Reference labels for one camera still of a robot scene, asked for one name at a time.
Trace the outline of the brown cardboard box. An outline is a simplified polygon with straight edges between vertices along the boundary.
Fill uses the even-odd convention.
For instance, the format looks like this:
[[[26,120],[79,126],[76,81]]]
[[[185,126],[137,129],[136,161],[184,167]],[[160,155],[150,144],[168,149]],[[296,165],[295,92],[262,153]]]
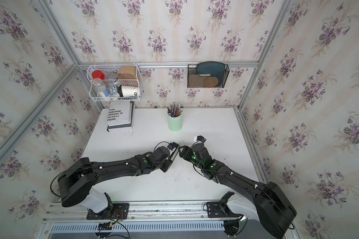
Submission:
[[[137,80],[137,68],[133,65],[122,65],[117,73],[119,80]]]

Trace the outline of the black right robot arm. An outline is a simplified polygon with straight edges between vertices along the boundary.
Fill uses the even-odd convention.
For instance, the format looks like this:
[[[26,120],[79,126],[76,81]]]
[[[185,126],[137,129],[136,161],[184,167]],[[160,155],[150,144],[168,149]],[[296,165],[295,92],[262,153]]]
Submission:
[[[295,229],[297,212],[276,183],[257,182],[233,171],[213,159],[203,143],[179,147],[179,156],[199,168],[206,179],[229,187],[253,203],[259,222],[275,238],[281,239],[287,230]]]

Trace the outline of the black mesh wall organizer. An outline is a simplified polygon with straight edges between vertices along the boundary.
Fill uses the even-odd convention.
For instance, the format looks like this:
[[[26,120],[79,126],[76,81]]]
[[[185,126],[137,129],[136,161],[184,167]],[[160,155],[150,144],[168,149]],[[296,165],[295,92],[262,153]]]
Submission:
[[[210,74],[205,74],[205,75],[197,75],[196,74],[196,68],[197,68],[198,64],[189,64],[187,66],[187,87],[188,88],[205,88],[203,86],[203,82],[204,82],[205,78],[210,77]],[[221,83],[220,87],[216,86],[214,88],[224,88],[229,73],[230,73],[229,66],[227,64],[225,64],[225,72],[224,72],[224,77],[223,77],[222,83]]]

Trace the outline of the white book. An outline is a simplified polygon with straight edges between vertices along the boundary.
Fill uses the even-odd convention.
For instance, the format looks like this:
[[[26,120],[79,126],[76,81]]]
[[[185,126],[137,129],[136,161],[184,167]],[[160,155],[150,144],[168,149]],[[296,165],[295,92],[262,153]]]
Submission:
[[[108,126],[130,124],[132,122],[133,107],[134,103],[131,101],[112,102],[106,119]]]

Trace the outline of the clear plastic bottle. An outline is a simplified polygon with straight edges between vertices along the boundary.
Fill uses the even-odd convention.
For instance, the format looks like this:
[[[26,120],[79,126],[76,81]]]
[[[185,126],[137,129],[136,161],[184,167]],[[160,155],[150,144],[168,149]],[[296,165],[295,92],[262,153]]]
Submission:
[[[110,96],[110,92],[103,80],[100,78],[94,78],[92,82],[95,90],[97,91],[98,97],[107,98]]]

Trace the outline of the coloured pencils bundle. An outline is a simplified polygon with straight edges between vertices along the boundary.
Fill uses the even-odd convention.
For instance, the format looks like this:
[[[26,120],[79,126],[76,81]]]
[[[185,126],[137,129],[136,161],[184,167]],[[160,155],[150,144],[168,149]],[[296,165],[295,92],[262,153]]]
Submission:
[[[167,107],[169,117],[177,118],[182,115],[183,109],[181,104],[171,104]]]

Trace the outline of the teal folder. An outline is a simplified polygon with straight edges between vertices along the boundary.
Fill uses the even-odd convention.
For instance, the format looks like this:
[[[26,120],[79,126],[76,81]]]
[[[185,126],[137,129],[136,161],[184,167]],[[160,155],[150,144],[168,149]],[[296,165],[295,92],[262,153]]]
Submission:
[[[198,64],[196,68],[197,75],[210,74],[211,77],[216,77],[218,79],[217,87],[220,87],[225,72],[225,64],[220,62],[203,62]]]

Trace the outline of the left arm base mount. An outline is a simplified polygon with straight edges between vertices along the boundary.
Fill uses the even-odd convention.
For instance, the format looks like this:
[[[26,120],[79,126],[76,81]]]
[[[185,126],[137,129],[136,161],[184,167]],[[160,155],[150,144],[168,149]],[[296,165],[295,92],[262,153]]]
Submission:
[[[105,193],[108,206],[99,213],[88,210],[86,220],[125,220],[127,219],[130,204],[129,203],[113,203],[110,196]]]

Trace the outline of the green pencil cup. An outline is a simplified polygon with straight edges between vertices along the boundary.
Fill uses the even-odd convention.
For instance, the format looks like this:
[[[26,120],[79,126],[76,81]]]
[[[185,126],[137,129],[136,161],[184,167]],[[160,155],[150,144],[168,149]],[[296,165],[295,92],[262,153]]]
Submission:
[[[168,114],[168,127],[171,131],[180,131],[182,129],[182,115],[173,117]]]

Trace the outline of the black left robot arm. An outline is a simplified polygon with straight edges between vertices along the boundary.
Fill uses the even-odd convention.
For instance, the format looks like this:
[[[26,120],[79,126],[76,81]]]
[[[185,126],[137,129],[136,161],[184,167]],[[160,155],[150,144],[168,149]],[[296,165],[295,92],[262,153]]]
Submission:
[[[125,160],[95,162],[83,157],[55,178],[61,205],[65,208],[80,205],[101,218],[110,219],[116,211],[111,197],[93,186],[120,177],[148,175],[158,169],[165,173],[178,149],[179,145],[172,142]]]

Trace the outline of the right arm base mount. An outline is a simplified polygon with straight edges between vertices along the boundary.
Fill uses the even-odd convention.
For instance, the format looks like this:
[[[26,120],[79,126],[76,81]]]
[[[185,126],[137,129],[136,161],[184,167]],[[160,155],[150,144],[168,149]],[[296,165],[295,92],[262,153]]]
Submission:
[[[227,205],[234,194],[229,191],[218,202],[206,202],[202,209],[207,213],[208,218],[242,218],[242,214],[233,213]]]

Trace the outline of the round cork coaster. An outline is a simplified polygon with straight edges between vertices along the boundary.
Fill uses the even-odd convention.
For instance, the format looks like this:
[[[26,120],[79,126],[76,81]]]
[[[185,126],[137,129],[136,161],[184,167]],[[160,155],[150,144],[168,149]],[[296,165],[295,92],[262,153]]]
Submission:
[[[203,82],[205,88],[214,88],[218,85],[219,80],[216,77],[207,77]]]

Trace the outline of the red lidded jar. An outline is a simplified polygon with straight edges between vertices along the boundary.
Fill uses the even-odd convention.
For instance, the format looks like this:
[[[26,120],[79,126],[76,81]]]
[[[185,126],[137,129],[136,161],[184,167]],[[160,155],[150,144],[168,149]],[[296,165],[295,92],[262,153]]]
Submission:
[[[101,80],[105,79],[105,74],[100,70],[93,71],[91,73],[91,76],[92,76],[93,79],[101,79]]]

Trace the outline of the grey book underneath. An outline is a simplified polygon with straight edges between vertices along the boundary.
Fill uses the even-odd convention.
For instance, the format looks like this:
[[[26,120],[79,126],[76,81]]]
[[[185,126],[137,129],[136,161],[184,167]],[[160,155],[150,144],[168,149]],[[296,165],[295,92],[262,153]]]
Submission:
[[[124,124],[124,125],[118,125],[118,126],[108,126],[107,125],[107,131],[110,131],[112,129],[119,129],[119,128],[131,128],[132,124],[133,124],[134,109],[135,109],[135,104],[134,104],[133,112],[132,112],[132,122],[130,124]]]

